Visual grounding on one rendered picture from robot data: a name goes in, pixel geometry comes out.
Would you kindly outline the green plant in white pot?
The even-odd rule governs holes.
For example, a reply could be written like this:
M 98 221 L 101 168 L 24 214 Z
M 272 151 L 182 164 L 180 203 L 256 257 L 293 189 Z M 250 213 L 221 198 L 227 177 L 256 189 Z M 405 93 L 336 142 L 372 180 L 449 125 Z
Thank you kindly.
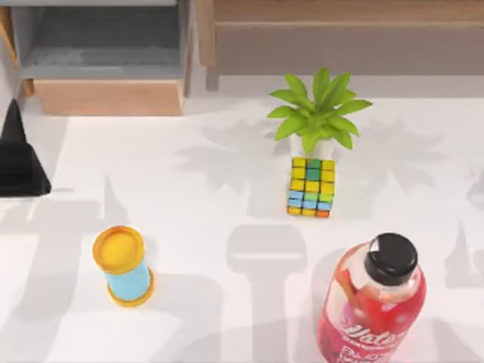
M 330 75 L 326 67 L 320 68 L 312 78 L 312 88 L 296 75 L 284 75 L 286 88 L 276 89 L 270 96 L 284 104 L 271 110 L 269 119 L 280 119 L 275 140 L 281 141 L 295 135 L 300 140 L 302 152 L 309 156 L 320 143 L 335 140 L 347 150 L 353 149 L 353 137 L 359 130 L 348 116 L 368 109 L 369 100 L 360 99 L 349 89 L 351 73 Z

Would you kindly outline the wooden cupboard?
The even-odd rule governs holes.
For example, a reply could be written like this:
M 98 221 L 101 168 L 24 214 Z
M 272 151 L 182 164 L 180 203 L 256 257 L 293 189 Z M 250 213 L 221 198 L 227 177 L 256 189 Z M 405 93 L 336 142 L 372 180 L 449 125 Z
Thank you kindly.
M 484 0 L 194 0 L 194 95 L 350 72 L 381 98 L 484 98 Z

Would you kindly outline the blue and yellow can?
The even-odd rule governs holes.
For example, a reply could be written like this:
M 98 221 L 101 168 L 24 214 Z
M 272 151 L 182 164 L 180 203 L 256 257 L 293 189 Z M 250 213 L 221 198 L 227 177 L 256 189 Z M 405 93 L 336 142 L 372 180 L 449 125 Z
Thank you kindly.
M 115 303 L 129 308 L 150 299 L 154 274 L 146 263 L 143 237 L 134 228 L 117 225 L 102 231 L 95 238 L 92 255 Z

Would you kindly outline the colourful puzzle cube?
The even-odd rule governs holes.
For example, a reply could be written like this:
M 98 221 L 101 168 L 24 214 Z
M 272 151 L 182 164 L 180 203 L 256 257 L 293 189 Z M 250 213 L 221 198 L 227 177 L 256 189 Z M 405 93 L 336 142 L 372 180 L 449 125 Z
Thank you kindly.
M 287 193 L 291 216 L 330 217 L 335 195 L 336 163 L 333 160 L 294 157 Z

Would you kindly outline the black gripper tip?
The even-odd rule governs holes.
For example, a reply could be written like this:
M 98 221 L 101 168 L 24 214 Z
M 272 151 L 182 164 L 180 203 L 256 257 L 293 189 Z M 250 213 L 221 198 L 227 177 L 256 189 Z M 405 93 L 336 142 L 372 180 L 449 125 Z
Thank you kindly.
M 13 98 L 0 134 L 0 198 L 40 197 L 50 193 L 51 183 L 26 139 L 19 104 Z

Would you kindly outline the red bottle with black cap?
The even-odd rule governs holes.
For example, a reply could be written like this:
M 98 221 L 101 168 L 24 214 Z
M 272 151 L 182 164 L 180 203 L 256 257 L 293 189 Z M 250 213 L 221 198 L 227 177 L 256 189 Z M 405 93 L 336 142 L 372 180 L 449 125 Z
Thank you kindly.
M 382 233 L 347 250 L 337 263 L 318 325 L 326 363 L 389 363 L 426 297 L 417 250 Z

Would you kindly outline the pale wooden drawer front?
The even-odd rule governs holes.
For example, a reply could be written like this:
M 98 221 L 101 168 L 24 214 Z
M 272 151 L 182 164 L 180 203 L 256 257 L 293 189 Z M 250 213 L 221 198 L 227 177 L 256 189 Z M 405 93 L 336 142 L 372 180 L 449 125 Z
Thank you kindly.
M 180 116 L 180 80 L 35 79 L 44 113 L 58 116 Z

